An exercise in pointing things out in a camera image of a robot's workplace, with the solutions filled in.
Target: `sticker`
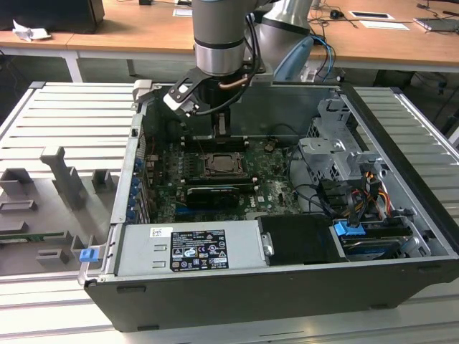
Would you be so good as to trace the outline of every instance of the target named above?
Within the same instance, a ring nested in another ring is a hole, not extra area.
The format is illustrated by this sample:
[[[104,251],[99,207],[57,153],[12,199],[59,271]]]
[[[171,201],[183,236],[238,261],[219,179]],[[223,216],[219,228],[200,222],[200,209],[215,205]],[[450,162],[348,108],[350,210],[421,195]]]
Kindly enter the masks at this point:
[[[224,230],[172,231],[170,235],[173,272],[230,267]]]
[[[151,227],[150,237],[151,238],[169,238],[171,236],[173,227]]]

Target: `circuit board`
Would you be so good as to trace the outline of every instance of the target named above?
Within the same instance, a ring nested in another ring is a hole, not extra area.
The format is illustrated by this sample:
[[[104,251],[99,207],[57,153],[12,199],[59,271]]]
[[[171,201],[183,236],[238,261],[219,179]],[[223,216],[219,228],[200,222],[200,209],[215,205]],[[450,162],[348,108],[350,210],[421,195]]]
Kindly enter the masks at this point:
[[[299,214],[296,195],[285,176],[285,152],[279,148],[268,153],[266,144],[266,140],[250,140],[246,151],[237,154],[247,172],[256,175],[257,186],[251,192],[239,194],[236,206],[204,210],[187,206],[185,194],[189,186],[183,177],[186,161],[202,160],[203,154],[185,153],[179,144],[164,146],[157,152],[159,163],[151,183],[155,199],[153,223],[251,220],[266,214]]]

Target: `paper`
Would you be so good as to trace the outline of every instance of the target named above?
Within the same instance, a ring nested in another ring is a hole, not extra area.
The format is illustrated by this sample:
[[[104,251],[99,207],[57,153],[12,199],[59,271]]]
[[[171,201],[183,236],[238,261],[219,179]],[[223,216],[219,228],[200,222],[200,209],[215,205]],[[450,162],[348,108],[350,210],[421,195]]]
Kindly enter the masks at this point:
[[[175,9],[173,16],[193,16],[192,9]]]
[[[360,20],[360,22],[364,27],[367,27],[369,29],[410,30],[405,25],[400,23],[389,23],[369,20]]]
[[[151,238],[170,238],[173,230],[174,230],[173,227],[151,227],[150,237]]]
[[[15,20],[13,20],[13,24],[13,32],[24,41],[31,42],[35,39],[51,38],[51,35],[49,35],[45,29],[30,29],[29,27],[23,27],[17,24]]]

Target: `blue cable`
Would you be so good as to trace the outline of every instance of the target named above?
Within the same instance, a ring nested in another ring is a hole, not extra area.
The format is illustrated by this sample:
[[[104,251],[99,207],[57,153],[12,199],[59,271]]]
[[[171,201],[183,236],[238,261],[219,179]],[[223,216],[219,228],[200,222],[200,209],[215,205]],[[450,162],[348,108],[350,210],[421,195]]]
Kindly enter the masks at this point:
[[[325,82],[325,80],[327,80],[327,77],[330,75],[330,72],[331,72],[331,66],[333,66],[333,56],[331,54],[331,49],[330,49],[330,46],[325,42],[323,41],[320,37],[317,37],[315,35],[311,35],[314,39],[317,39],[326,49],[327,49],[327,52],[328,52],[328,55],[329,55],[329,64],[328,64],[328,70],[327,70],[327,74],[325,75],[325,77],[323,78],[322,82]]]

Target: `wooden desk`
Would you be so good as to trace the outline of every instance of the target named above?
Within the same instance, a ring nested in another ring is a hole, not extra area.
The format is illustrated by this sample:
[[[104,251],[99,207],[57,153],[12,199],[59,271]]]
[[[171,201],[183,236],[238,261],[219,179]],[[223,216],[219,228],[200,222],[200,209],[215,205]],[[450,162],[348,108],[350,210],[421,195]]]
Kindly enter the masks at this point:
[[[105,18],[96,34],[74,34],[68,49],[193,54],[192,18],[172,16],[178,8],[173,3],[104,0],[103,5]]]
[[[416,7],[423,0],[328,0],[340,6],[346,17],[349,10],[381,11],[396,21],[411,22],[415,17],[433,17]],[[459,11],[459,6],[430,2],[433,11]],[[137,0],[104,0],[105,19],[96,34],[52,33],[53,39],[28,43],[11,32],[0,32],[0,49],[5,54],[58,56],[65,58],[72,80],[82,82],[79,58],[126,59],[131,75],[135,59],[194,61],[191,18],[172,16],[173,4],[156,3],[139,6]],[[336,50],[336,67],[384,70],[459,72],[459,36],[426,34],[416,23],[405,24],[410,30],[367,29],[354,21],[329,19],[329,9],[312,11],[310,18],[322,16],[329,21],[325,28],[328,42]],[[317,34],[319,25],[311,23]],[[314,47],[308,61],[319,65],[325,58],[323,47]]]
[[[347,19],[355,19],[349,11],[384,12],[394,21],[412,22],[416,17],[433,18],[433,14],[416,7],[423,0],[328,0],[330,6],[339,6]],[[444,10],[459,12],[459,6],[442,2],[430,2],[430,8],[440,17]],[[329,24],[325,28],[328,43],[336,50],[337,67],[371,67],[388,70],[459,71],[459,35],[425,33],[417,23],[404,24],[409,31],[390,29],[367,29],[360,22],[333,21],[330,9],[311,11],[309,18],[323,17]],[[318,24],[311,22],[317,34],[322,34]],[[324,58],[323,47],[314,47],[311,59]]]
[[[10,31],[0,31],[0,47],[30,48],[30,49],[67,49],[67,43],[73,36],[69,32],[57,32],[52,34],[52,39],[43,41],[26,42],[20,40],[17,35]]]

